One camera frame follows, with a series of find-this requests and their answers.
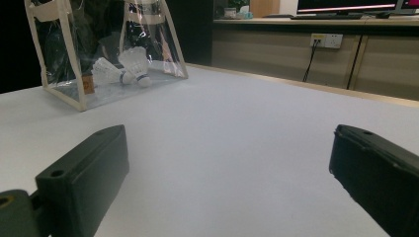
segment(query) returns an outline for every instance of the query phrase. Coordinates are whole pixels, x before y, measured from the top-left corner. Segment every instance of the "power outlet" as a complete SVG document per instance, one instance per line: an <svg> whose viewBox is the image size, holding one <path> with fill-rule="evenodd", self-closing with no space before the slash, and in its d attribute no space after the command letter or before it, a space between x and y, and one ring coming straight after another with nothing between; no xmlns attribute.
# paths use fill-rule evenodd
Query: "power outlet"
<svg viewBox="0 0 419 237"><path fill-rule="evenodd" d="M318 33L311 34L310 46L314 45L315 40L318 40L317 47L324 47L326 43L326 34L318 34Z"/></svg>
<svg viewBox="0 0 419 237"><path fill-rule="evenodd" d="M342 44L342 38L343 35L328 34L326 36L326 42L324 43L324 46L329 48L340 48Z"/></svg>
<svg viewBox="0 0 419 237"><path fill-rule="evenodd" d="M340 48L342 38L343 35L313 33L311 34L310 46L313 46L314 42L318 40L317 47Z"/></svg>

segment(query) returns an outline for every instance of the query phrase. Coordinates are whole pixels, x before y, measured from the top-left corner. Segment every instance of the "table surface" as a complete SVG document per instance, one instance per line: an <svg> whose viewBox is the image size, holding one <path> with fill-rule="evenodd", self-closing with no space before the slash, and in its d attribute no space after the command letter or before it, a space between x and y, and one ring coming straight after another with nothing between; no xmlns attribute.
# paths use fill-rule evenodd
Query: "table surface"
<svg viewBox="0 0 419 237"><path fill-rule="evenodd" d="M324 25L324 26L419 26L419 16L392 16L389 19L363 17L360 20L291 20L289 18L254 18L250 20L214 20L215 24Z"/></svg>
<svg viewBox="0 0 419 237"><path fill-rule="evenodd" d="M84 113L42 88L0 95L0 191L32 193L53 161L124 124L131 169L96 236L387 236L329 173L333 131L419 154L417 107L188 70Z"/></svg>

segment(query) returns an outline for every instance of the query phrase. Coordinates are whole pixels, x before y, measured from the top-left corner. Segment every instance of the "wooden cabinet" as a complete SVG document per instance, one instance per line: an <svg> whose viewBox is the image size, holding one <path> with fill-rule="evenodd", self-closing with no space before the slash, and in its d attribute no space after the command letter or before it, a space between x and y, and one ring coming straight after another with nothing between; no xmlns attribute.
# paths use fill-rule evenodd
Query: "wooden cabinet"
<svg viewBox="0 0 419 237"><path fill-rule="evenodd" d="M280 13L280 0L250 0L250 12L254 18Z"/></svg>

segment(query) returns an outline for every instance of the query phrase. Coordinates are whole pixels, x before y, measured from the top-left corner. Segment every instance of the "white shuttlecock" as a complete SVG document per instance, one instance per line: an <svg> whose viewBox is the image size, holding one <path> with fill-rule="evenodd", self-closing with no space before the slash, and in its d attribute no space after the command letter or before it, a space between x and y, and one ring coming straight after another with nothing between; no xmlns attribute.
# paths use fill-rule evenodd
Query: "white shuttlecock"
<svg viewBox="0 0 419 237"><path fill-rule="evenodd" d="M115 82L130 84L134 79L134 76L130 72L118 69L104 57L100 57L93 64L92 75L93 81L98 85Z"/></svg>
<svg viewBox="0 0 419 237"><path fill-rule="evenodd" d="M151 86L151 79L148 77L148 60L145 48L141 46L132 47L123 51L118 60L130 72L138 85L141 87Z"/></svg>

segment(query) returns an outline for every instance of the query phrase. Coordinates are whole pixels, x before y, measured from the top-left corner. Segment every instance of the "black cable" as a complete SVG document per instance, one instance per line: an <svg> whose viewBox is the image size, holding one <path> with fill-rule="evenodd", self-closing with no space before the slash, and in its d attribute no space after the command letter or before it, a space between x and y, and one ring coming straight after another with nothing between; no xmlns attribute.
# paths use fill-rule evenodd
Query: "black cable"
<svg viewBox="0 0 419 237"><path fill-rule="evenodd" d="M302 78L302 82L306 82L308 78L308 73L310 72L311 62L313 61L315 50L320 43L320 40L315 39L313 46L311 47L311 56L310 56L310 63L308 64L307 70L305 71L304 77Z"/></svg>

